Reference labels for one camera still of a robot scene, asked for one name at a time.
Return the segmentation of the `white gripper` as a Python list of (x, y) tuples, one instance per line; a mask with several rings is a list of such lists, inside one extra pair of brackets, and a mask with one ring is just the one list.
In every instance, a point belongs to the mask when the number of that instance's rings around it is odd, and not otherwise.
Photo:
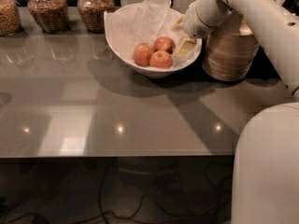
[[(173, 32), (184, 31), (193, 38), (207, 37), (217, 23), (223, 18), (221, 0), (195, 0), (189, 5), (184, 16), (178, 18), (171, 26)], [(196, 40), (183, 36), (173, 52), (175, 58), (182, 58), (196, 46)]]

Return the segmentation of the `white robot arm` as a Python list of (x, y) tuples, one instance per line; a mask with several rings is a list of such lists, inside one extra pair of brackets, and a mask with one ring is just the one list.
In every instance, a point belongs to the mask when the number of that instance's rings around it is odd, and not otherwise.
[(256, 114), (235, 147), (230, 224), (299, 224), (298, 17), (275, 0), (194, 0), (178, 27), (203, 38), (240, 15), (287, 101)]

